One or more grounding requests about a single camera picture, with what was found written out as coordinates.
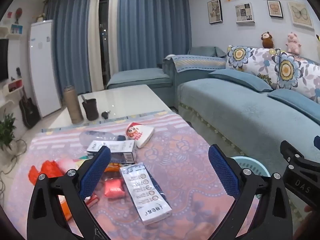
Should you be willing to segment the person's right hand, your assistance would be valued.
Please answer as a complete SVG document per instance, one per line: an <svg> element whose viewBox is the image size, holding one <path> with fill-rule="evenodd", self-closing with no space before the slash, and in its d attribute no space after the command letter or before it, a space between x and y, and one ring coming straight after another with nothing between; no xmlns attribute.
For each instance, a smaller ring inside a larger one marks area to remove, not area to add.
<svg viewBox="0 0 320 240"><path fill-rule="evenodd" d="M319 210L314 210L311 206L307 205L304 211L307 212L308 215L295 231L293 239L319 239Z"/></svg>

